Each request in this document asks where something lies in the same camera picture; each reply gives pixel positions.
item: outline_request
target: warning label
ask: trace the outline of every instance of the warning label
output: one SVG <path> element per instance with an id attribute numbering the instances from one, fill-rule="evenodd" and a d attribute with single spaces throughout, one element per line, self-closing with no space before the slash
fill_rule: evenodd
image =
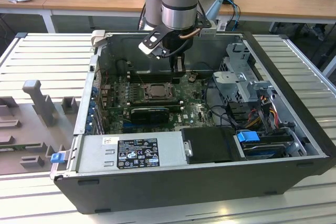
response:
<path id="1" fill-rule="evenodd" d="M 118 141 L 119 169 L 160 166 L 156 138 Z"/>

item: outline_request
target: black plastic cover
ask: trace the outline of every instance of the black plastic cover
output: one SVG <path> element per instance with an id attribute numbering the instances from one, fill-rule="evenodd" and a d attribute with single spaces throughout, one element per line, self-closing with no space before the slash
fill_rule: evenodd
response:
<path id="1" fill-rule="evenodd" d="M 221 163 L 242 160 L 236 146 L 233 129 L 228 127 L 184 128 L 182 138 L 191 145 L 188 164 Z"/>

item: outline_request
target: metal bracket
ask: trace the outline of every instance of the metal bracket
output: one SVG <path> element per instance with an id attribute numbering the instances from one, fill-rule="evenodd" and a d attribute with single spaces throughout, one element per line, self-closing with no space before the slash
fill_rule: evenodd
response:
<path id="1" fill-rule="evenodd" d="M 160 41 L 173 30 L 166 27 L 164 24 L 160 24 L 154 28 L 143 40 L 142 43 L 149 49 L 154 49 Z"/>

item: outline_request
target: blue latch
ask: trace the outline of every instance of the blue latch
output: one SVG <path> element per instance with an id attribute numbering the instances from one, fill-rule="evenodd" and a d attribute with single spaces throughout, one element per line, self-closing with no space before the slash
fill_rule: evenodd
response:
<path id="1" fill-rule="evenodd" d="M 241 131 L 237 134 L 239 142 L 259 142 L 260 138 L 255 131 Z"/>
<path id="2" fill-rule="evenodd" d="M 52 163 L 65 163 L 65 153 L 53 153 L 50 161 Z"/>

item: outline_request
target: floor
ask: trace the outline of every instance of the floor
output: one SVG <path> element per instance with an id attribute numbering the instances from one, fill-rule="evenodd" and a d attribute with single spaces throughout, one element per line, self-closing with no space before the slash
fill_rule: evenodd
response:
<path id="1" fill-rule="evenodd" d="M 0 20 L 0 54 L 6 49 L 7 45 L 18 32 L 46 33 L 43 19 L 39 15 L 3 14 Z M 86 16 L 54 16 L 53 20 L 60 33 L 91 33 L 94 29 L 105 29 L 113 31 L 133 31 L 136 30 L 138 18 L 130 17 L 93 17 L 95 28 L 90 28 L 89 19 Z M 336 29 L 334 29 L 328 39 L 322 44 L 311 31 L 313 24 L 307 24 L 301 31 L 300 36 L 293 42 L 309 58 L 313 55 L 313 62 L 316 64 L 319 57 L 325 53 L 332 43 L 336 40 Z M 237 31 L 247 30 L 253 34 L 269 34 L 270 22 L 240 22 Z M 292 36 L 298 24 L 282 23 L 277 33 Z M 326 27 L 326 34 L 332 25 Z M 336 82 L 336 74 L 330 77 L 332 82 Z"/>

